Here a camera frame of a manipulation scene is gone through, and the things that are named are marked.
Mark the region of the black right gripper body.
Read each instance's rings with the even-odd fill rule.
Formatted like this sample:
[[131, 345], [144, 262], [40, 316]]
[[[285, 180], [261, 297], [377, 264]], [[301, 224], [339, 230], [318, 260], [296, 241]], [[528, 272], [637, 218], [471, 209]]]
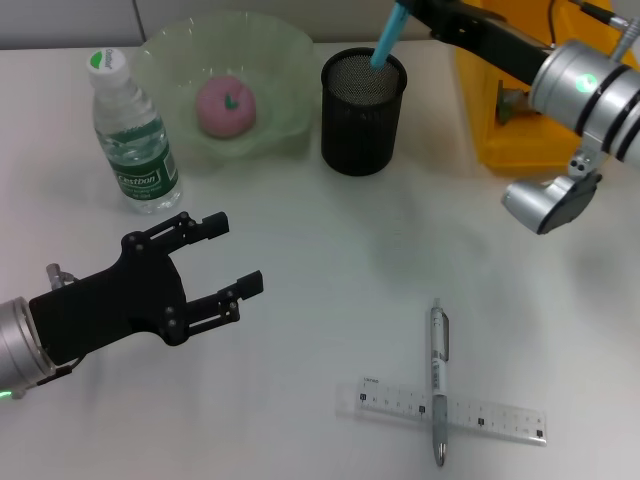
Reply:
[[454, 45], [497, 67], [515, 79], [532, 85], [550, 50], [540, 41], [503, 21], [453, 14]]

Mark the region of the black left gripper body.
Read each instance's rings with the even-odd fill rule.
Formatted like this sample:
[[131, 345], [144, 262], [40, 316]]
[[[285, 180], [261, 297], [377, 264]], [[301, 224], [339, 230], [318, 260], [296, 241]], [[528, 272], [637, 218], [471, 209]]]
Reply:
[[181, 247], [137, 232], [122, 239], [121, 255], [108, 269], [31, 299], [37, 334], [54, 364], [142, 332], [169, 346], [184, 343], [186, 295], [169, 257]]

